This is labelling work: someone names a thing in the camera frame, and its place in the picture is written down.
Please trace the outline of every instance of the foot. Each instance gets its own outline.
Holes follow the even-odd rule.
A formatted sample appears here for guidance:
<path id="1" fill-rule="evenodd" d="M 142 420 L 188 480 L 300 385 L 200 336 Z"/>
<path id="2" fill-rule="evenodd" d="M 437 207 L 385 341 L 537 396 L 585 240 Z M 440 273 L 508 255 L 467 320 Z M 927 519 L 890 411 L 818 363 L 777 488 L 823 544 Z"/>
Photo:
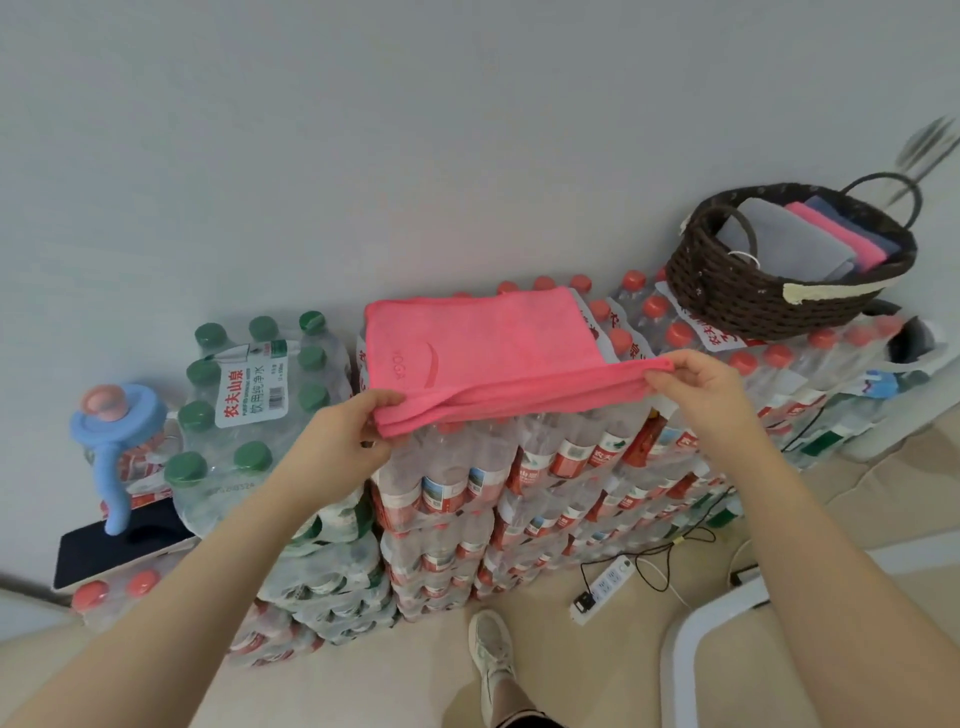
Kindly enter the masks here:
<path id="1" fill-rule="evenodd" d="M 503 618 L 493 609 L 477 612 L 470 620 L 470 655 L 480 670 L 480 714 L 484 725 L 493 717 L 493 690 L 505 677 L 516 680 L 514 642 Z"/>

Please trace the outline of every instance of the brown wicker basket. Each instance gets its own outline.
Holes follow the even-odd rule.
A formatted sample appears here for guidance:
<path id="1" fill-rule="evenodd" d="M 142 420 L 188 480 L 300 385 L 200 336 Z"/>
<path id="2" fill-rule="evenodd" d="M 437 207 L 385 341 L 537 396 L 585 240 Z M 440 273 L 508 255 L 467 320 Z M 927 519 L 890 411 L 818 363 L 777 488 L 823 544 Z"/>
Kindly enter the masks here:
<path id="1" fill-rule="evenodd" d="M 847 194 L 861 182 L 881 178 L 903 182 L 913 195 L 913 212 L 904 225 Z M 840 280 L 822 283 L 780 278 L 759 270 L 756 235 L 736 207 L 750 197 L 788 205 L 805 202 L 814 195 L 820 195 L 861 228 L 897 243 L 900 251 L 873 270 L 851 272 Z M 922 205 L 917 185 L 894 172 L 861 177 L 839 192 L 793 182 L 721 192 L 701 202 L 690 215 L 680 247 L 666 265 L 667 282 L 677 301 L 692 314 L 740 336 L 776 341 L 817 328 L 841 326 L 913 266 L 917 243 L 909 228 Z M 747 233 L 754 260 L 747 255 L 731 255 L 730 249 L 717 240 L 716 233 L 729 216 L 736 218 Z"/>

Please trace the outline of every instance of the pink folded towel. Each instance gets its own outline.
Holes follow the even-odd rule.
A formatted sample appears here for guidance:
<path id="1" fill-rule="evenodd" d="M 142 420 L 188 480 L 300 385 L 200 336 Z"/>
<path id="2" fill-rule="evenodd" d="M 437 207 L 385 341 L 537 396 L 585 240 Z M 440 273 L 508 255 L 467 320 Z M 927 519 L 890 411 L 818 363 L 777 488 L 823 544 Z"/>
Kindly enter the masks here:
<path id="1" fill-rule="evenodd" d="M 587 307 L 568 288 L 378 301 L 366 314 L 370 386 L 407 395 L 374 413 L 386 437 L 440 421 L 641 400 L 650 393 L 645 370 L 673 370 L 663 358 L 617 362 L 607 335 L 590 325 Z"/>
<path id="2" fill-rule="evenodd" d="M 802 217 L 810 225 L 815 225 L 822 231 L 829 232 L 833 237 L 856 253 L 857 270 L 869 271 L 887 259 L 887 254 L 875 243 L 863 235 L 858 235 L 844 228 L 842 225 L 833 222 L 826 215 L 813 209 L 813 207 L 808 207 L 804 205 L 804 203 L 790 203 L 789 205 L 784 205 L 784 207 L 795 215 Z"/>

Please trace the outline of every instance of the microfiber towel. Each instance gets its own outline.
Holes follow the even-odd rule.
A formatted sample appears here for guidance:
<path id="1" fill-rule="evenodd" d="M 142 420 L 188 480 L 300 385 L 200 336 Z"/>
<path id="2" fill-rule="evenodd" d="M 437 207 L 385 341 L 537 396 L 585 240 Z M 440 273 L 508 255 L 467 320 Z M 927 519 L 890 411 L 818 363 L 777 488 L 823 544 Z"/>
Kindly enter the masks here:
<path id="1" fill-rule="evenodd" d="M 839 210 L 836 207 L 827 202 L 824 198 L 819 195 L 811 197 L 805 202 L 807 207 L 812 207 L 817 210 L 821 215 L 832 220 L 837 225 L 840 225 L 850 232 L 855 232 L 857 235 L 862 235 L 867 238 L 870 242 L 880 248 L 887 255 L 894 255 L 900 252 L 900 246 L 897 245 L 893 240 L 883 237 L 883 235 L 877 235 L 875 232 L 870 232 L 865 228 L 861 228 L 855 222 L 851 222 L 846 217 L 840 214 Z"/>
<path id="2" fill-rule="evenodd" d="M 484 299 L 411 299 L 367 306 L 371 387 L 406 401 L 374 413 L 395 437 L 434 422 L 582 412 L 650 394 L 643 372 L 667 359 L 618 362 L 607 335 L 569 288 Z"/>
<path id="3" fill-rule="evenodd" d="M 856 255 L 828 232 L 779 205 L 750 197 L 737 207 L 756 233 L 760 270 L 795 280 L 837 280 L 853 270 Z M 748 253 L 747 233 L 735 218 L 717 232 L 732 251 Z"/>
<path id="4" fill-rule="evenodd" d="M 837 225 L 813 207 L 807 207 L 804 203 L 790 203 L 784 207 L 810 225 L 815 225 L 822 231 L 829 232 L 837 240 L 848 246 L 856 254 L 856 269 L 858 271 L 869 271 L 887 259 L 887 254 L 867 238 Z"/>

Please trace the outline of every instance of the gray towel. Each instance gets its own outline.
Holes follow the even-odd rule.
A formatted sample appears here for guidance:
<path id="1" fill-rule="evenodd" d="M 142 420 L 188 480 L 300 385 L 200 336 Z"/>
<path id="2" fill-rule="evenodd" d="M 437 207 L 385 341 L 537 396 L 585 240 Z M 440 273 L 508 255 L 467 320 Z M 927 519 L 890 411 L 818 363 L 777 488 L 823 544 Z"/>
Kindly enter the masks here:
<path id="1" fill-rule="evenodd" d="M 744 200 L 737 209 L 756 232 L 756 257 L 764 272 L 819 281 L 837 280 L 853 270 L 856 254 L 850 248 L 790 210 L 757 197 Z M 728 218 L 717 239 L 732 251 L 750 252 L 747 233 L 735 218 Z"/>

